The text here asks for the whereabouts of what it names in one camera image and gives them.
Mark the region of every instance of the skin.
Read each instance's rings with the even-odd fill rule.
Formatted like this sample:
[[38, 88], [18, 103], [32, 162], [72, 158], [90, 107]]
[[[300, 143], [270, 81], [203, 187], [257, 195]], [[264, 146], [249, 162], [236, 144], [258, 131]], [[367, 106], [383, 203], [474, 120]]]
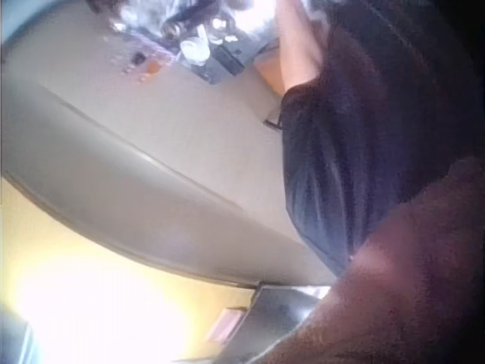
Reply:
[[485, 169], [469, 158], [399, 206], [308, 320], [253, 363], [448, 356], [482, 310], [484, 232]]
[[285, 90], [307, 83], [321, 74], [325, 38], [316, 34], [301, 0], [278, 0], [276, 7], [280, 32], [280, 66]]

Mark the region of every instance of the blurry object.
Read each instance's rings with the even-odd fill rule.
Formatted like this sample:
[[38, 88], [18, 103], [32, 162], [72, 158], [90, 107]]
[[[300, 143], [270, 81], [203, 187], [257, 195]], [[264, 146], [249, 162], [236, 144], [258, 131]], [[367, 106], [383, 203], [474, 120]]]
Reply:
[[246, 309], [224, 309], [207, 335], [207, 340], [224, 344], [234, 332]]
[[195, 5], [182, 10], [161, 27], [161, 35], [166, 39], [179, 39], [197, 26], [208, 23], [219, 12], [218, 0], [199, 0]]
[[140, 66], [144, 61], [146, 61], [146, 55], [141, 52], [135, 53], [133, 58], [131, 58], [131, 63], [136, 66]]
[[39, 345], [23, 319], [0, 305], [0, 362], [2, 364], [39, 364]]
[[195, 66], [203, 66], [211, 56], [208, 43], [197, 37], [188, 38], [181, 42], [180, 49], [185, 59]]
[[244, 363], [275, 345], [302, 323], [320, 300], [309, 287], [262, 285], [214, 364]]

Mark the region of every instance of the bright light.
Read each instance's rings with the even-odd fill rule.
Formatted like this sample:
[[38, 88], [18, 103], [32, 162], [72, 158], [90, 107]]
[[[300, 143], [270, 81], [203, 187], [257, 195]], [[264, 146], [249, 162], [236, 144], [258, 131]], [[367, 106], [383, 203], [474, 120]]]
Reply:
[[275, 0], [256, 1], [253, 3], [251, 11], [234, 12], [236, 26], [243, 32], [253, 33], [274, 18], [275, 8]]
[[189, 318], [132, 271], [70, 256], [30, 271], [17, 295], [46, 364], [162, 363], [179, 359]]

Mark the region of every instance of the orange object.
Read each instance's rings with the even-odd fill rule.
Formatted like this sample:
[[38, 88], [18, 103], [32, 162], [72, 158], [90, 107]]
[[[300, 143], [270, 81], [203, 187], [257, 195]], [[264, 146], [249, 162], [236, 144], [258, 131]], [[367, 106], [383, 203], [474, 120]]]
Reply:
[[146, 66], [146, 73], [147, 74], [156, 74], [161, 70], [161, 64], [157, 61], [150, 61]]

